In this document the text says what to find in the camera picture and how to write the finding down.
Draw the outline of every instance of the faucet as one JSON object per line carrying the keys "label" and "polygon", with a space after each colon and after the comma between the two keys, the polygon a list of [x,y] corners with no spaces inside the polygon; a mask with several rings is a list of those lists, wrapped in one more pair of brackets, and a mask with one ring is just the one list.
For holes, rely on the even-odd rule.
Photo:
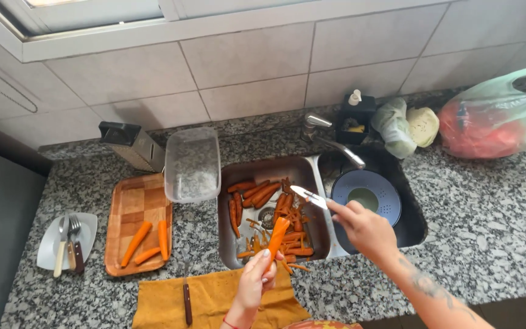
{"label": "faucet", "polygon": [[348,158],[348,160],[350,160],[350,162],[352,162],[355,167],[358,169],[364,169],[366,165],[365,162],[358,155],[354,154],[354,152],[352,152],[348,147],[334,142],[333,140],[328,140],[318,136],[316,131],[317,127],[329,128],[331,126],[332,122],[315,113],[310,112],[304,116],[302,133],[300,136],[306,142],[318,141],[339,150],[344,154],[344,156],[346,156],[346,158]]}

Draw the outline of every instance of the faucet handle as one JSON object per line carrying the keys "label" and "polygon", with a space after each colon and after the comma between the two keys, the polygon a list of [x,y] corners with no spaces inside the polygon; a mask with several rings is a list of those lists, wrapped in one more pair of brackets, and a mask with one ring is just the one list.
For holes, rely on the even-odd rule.
{"label": "faucet handle", "polygon": [[304,124],[310,128],[313,126],[320,126],[320,127],[331,127],[332,126],[332,122],[312,112],[307,113],[304,116]]}

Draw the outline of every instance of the sink drain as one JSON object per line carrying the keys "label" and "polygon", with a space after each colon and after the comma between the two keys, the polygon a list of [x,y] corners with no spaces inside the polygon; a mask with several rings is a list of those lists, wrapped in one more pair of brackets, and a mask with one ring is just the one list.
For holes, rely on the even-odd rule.
{"label": "sink drain", "polygon": [[275,209],[272,207],[263,208],[259,213],[259,221],[261,227],[265,229],[273,229],[273,213]]}

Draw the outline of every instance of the hand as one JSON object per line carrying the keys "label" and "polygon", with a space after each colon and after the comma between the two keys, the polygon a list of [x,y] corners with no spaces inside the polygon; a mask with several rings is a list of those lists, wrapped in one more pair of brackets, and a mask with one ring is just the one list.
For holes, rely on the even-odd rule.
{"label": "hand", "polygon": [[[283,255],[277,252],[275,259],[282,260]],[[227,313],[228,323],[237,328],[251,327],[257,314],[257,308],[261,305],[261,297],[275,287],[277,264],[272,262],[269,270],[265,271],[270,262],[272,262],[270,252],[265,249],[259,251],[245,265],[238,282],[237,295]]]}
{"label": "hand", "polygon": [[327,200],[326,205],[336,212],[332,220],[344,227],[352,245],[377,266],[399,253],[397,237],[385,218],[354,200],[346,206]]}

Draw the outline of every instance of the kitchen sink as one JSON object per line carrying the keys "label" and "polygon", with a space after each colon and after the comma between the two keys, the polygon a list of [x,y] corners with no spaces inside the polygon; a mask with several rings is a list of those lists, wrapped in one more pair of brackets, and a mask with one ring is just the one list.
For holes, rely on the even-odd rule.
{"label": "kitchen sink", "polygon": [[[232,196],[226,191],[229,186],[249,179],[254,179],[256,182],[263,182],[267,179],[275,182],[280,181],[285,177],[289,177],[289,180],[293,184],[302,186],[316,194],[318,193],[319,188],[314,176],[311,159],[298,156],[282,157],[268,161],[232,164],[223,168],[221,175],[221,192],[217,199],[219,213],[219,255],[223,264],[229,269],[243,267],[244,260],[238,259],[237,254],[247,250],[247,242],[245,238],[251,239],[255,232],[255,228],[250,227],[250,222],[245,219],[250,218],[265,223],[265,218],[267,218],[267,222],[270,223],[271,221],[269,221],[269,218],[273,216],[273,211],[276,205],[275,201],[282,192],[281,190],[278,190],[275,195],[271,197],[269,202],[260,209],[250,207],[243,210],[243,220],[238,227],[241,238],[237,239],[230,224],[229,200]],[[303,224],[303,229],[308,235],[310,243],[315,250],[314,255],[310,257],[310,260],[324,259],[328,256],[330,251],[331,239],[328,234],[328,225],[331,224],[326,220],[322,209],[319,209],[312,204],[305,205],[303,207],[303,213],[311,219],[308,223]],[[265,226],[269,228],[269,232],[272,231],[272,225]],[[298,261],[304,260],[306,260],[306,257],[298,258]]]}
{"label": "kitchen sink", "polygon": [[[393,228],[399,247],[412,246],[421,243],[427,232],[426,221],[417,200],[413,196],[409,183],[403,174],[399,161],[384,148],[373,146],[352,147],[365,163],[365,170],[375,172],[386,178],[397,190],[401,199],[401,216]],[[222,169],[221,192],[217,198],[219,215],[219,255],[224,265],[229,269],[244,266],[246,259],[238,259],[237,254],[247,248],[247,240],[251,239],[255,228],[250,227],[246,218],[262,223],[269,232],[272,225],[269,218],[273,216],[276,200],[281,194],[277,191],[269,202],[260,209],[245,208],[243,220],[238,227],[241,238],[237,239],[230,224],[229,200],[231,194],[226,190],[231,185],[244,180],[254,179],[256,182],[270,180],[280,181],[289,177],[290,181],[322,197],[330,197],[332,185],[336,178],[355,168],[340,152],[326,152],[314,156],[289,156],[274,160],[255,161],[250,163],[231,164]],[[332,222],[331,213],[312,204],[303,208],[310,221],[303,225],[304,231],[310,237],[314,255],[310,260],[348,256],[358,253],[348,241],[346,232],[340,224]],[[297,258],[303,262],[307,258]]]}
{"label": "kitchen sink", "polygon": [[[399,194],[401,217],[393,227],[397,236],[397,246],[406,247],[421,243],[426,237],[426,221],[399,161],[383,148],[361,146],[352,147],[351,150],[366,163],[364,170],[375,172],[386,178]],[[317,165],[327,197],[330,197],[332,185],[336,179],[341,174],[355,169],[342,153],[336,151],[319,155]],[[336,238],[342,248],[350,254],[358,253],[348,241],[344,228],[336,222],[333,222],[333,225]]]}

